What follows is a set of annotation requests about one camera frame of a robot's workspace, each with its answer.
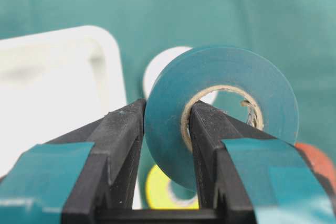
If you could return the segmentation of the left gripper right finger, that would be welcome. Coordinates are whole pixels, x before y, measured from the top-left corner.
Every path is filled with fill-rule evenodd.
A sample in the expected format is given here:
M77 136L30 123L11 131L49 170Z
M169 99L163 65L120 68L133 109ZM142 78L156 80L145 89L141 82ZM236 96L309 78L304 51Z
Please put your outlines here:
M295 144L201 101L189 127L201 208L224 223L335 223L335 187Z

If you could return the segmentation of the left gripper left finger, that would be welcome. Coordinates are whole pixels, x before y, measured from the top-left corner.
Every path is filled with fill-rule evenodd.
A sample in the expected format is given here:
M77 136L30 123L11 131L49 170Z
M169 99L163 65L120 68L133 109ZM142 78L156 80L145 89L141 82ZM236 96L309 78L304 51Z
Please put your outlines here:
M1 223L95 223L97 209L130 209L146 102L22 153L1 179Z

